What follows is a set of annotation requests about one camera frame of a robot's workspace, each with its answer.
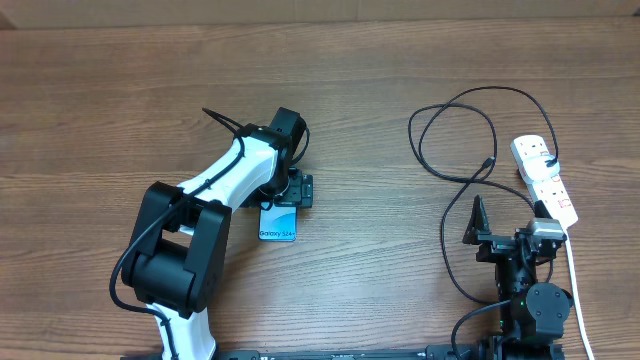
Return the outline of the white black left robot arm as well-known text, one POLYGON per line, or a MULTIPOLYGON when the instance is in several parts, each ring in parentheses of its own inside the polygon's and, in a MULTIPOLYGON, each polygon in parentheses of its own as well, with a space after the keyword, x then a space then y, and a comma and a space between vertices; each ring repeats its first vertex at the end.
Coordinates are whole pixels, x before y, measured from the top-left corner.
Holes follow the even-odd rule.
POLYGON ((154 317, 158 359, 216 358, 207 307, 223 275, 234 212, 258 209, 260 239, 289 242, 299 211, 313 204, 313 178, 296 166, 310 139, 299 113, 279 108, 267 126, 205 113, 232 133, 231 147, 192 179, 146 190, 109 280, 116 306, 154 317))

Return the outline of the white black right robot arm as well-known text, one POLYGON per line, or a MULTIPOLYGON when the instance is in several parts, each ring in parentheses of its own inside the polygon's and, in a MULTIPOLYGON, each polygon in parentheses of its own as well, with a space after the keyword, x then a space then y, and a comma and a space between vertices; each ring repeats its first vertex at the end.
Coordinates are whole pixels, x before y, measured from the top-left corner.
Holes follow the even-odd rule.
POLYGON ((538 279, 536 264, 550 262, 567 241, 560 222, 543 202, 534 205, 535 217, 512 236, 494 235, 481 197, 474 198, 463 242, 476 245, 478 262, 495 266, 498 301, 472 311, 456 323, 456 334, 466 320, 497 309, 500 331, 468 350, 452 345, 460 359, 562 359, 555 343, 564 334, 564 322, 574 305, 570 292, 538 279))

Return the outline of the Samsung Galaxy smartphone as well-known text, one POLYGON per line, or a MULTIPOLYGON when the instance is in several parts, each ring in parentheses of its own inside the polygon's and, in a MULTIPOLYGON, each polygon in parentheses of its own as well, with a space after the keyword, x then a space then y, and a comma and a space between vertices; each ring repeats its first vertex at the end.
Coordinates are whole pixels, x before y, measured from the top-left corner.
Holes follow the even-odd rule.
POLYGON ((260 211, 259 239, 293 242, 297 235, 297 208, 276 207, 260 211))

